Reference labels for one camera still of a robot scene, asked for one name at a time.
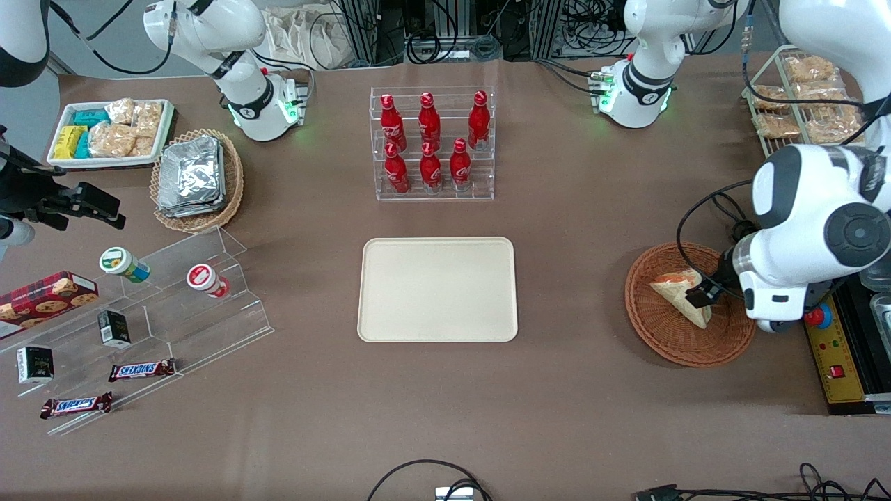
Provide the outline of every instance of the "red lid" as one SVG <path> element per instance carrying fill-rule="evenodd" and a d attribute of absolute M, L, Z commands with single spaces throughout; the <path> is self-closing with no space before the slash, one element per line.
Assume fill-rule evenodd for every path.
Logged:
<path fill-rule="evenodd" d="M 205 264 L 195 265 L 192 269 L 189 270 L 189 274 L 186 276 L 186 279 L 189 281 L 189 285 L 192 287 L 201 288 L 204 285 L 207 285 L 210 282 L 210 278 L 213 275 L 213 270 L 210 269 L 210 266 Z"/>

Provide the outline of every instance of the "clear acrylic rack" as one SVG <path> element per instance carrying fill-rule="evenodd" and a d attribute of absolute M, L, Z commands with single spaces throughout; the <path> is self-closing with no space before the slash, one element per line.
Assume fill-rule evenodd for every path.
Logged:
<path fill-rule="evenodd" d="M 15 367 L 16 350 L 25 345 L 53 351 L 55 376 L 42 385 L 16 384 L 21 398 L 34 401 L 34 419 L 49 398 L 95 397 L 112 391 L 111 412 L 159 390 L 187 374 L 241 349 L 274 329 L 260 299 L 248 289 L 235 259 L 246 249 L 219 227 L 190 236 L 141 258 L 151 267 L 145 282 L 130 283 L 116 275 L 96 279 L 99 299 L 13 335 L 0 348 L 0 365 Z M 210 264 L 230 284 L 222 299 L 193 290 L 186 272 L 198 263 Z M 124 349 L 102 345 L 97 317 L 109 309 L 127 318 L 132 344 Z M 108 382 L 112 365 L 176 359 L 176 373 L 166 377 Z M 47 421 L 51 435 L 74 431 L 105 414 L 92 412 Z"/>
<path fill-rule="evenodd" d="M 470 151 L 471 188 L 466 192 L 456 192 L 452 188 L 448 162 L 452 156 L 452 145 L 458 137 L 467 138 L 468 118 L 473 109 L 473 95 L 477 91 L 488 94 L 489 144 L 484 151 Z M 421 112 L 421 94 L 433 94 L 434 104 L 442 125 L 442 146 L 437 157 L 442 162 L 441 175 L 443 188 L 439 193 L 426 193 L 421 181 L 421 131 L 418 128 L 418 114 Z M 408 148 L 402 153 L 412 189 L 405 194 L 397 193 L 387 180 L 384 170 L 384 133 L 380 128 L 380 97 L 391 94 L 396 109 L 402 115 Z M 372 164 L 374 166 L 374 190 L 379 201 L 448 201 L 448 200 L 492 200 L 495 197 L 495 88 L 493 86 L 427 86 L 427 87 L 372 87 L 369 103 L 370 129 L 372 138 Z"/>

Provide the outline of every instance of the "brown tablecloth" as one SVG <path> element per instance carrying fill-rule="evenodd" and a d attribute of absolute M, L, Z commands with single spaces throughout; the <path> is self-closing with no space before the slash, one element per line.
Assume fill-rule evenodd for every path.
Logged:
<path fill-rule="evenodd" d="M 583 62 L 597 68 L 601 62 Z M 320 73 L 307 124 L 267 144 L 240 133 L 209 78 L 62 78 L 64 103 L 164 97 L 178 132 L 228 134 L 245 165 L 227 227 L 276 332 L 62 437 L 18 399 L 4 367 L 3 499 L 363 499 L 419 457 L 470 468 L 496 499 L 626 499 L 686 488 L 796 489 L 797 466 L 862 486 L 891 473 L 879 417 L 828 417 L 801 330 L 759 333 L 716 369 L 662 360 L 634 333 L 625 272 L 674 238 L 704 193 L 763 160 L 740 104 L 739 56 L 690 58 L 651 127 L 592 114 L 582 93 L 532 63 Z M 372 86 L 497 85 L 494 201 L 379 203 Z M 72 174 L 121 202 L 117 231 L 72 219 L 37 230 L 0 266 L 3 289 L 60 269 L 98 275 L 111 245 L 146 254 L 184 234 L 155 221 L 149 171 Z M 747 194 L 739 193 L 742 200 Z M 687 238 L 722 249 L 711 209 Z M 367 344 L 356 335 L 362 248 L 380 236 L 503 235 L 516 250 L 519 334 L 504 344 Z M 458 477 L 415 467 L 381 499 L 431 498 Z"/>

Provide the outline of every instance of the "coca-cola bottle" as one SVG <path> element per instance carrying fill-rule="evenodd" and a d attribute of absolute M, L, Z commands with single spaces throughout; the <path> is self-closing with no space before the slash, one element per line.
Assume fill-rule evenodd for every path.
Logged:
<path fill-rule="evenodd" d="M 467 142 L 454 140 L 452 158 L 448 162 L 452 172 L 452 185 L 456 192 L 466 192 L 470 188 L 470 155 L 467 153 Z"/>
<path fill-rule="evenodd" d="M 404 152 L 408 143 L 405 141 L 405 128 L 402 126 L 402 115 L 393 104 L 393 96 L 384 94 L 380 97 L 380 128 L 384 129 L 387 143 L 395 144 L 399 152 Z"/>
<path fill-rule="evenodd" d="M 408 179 L 408 171 L 405 169 L 405 160 L 399 156 L 399 150 L 393 143 L 387 143 L 384 146 L 384 152 L 387 154 L 387 160 L 384 161 L 384 170 L 387 171 L 387 179 L 393 185 L 393 189 L 398 194 L 408 193 L 412 188 L 412 183 Z"/>
<path fill-rule="evenodd" d="M 433 94 L 425 92 L 421 94 L 421 114 L 418 115 L 418 125 L 421 127 L 421 142 L 430 143 L 433 151 L 439 151 L 439 134 L 442 129 L 439 126 L 439 112 L 433 107 Z"/>
<path fill-rule="evenodd" d="M 486 106 L 486 93 L 477 91 L 473 95 L 473 110 L 470 111 L 470 132 L 467 142 L 471 150 L 483 151 L 489 147 L 489 107 Z"/>
<path fill-rule="evenodd" d="M 424 191 L 427 193 L 439 193 L 443 188 L 442 177 L 439 175 L 439 159 L 433 144 L 421 145 L 421 179 L 424 181 Z"/>

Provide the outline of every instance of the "cookie box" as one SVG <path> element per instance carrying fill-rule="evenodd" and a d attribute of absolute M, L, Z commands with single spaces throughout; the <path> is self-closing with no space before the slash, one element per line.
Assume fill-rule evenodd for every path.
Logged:
<path fill-rule="evenodd" d="M 0 296 L 0 339 L 99 299 L 96 282 L 60 271 Z"/>

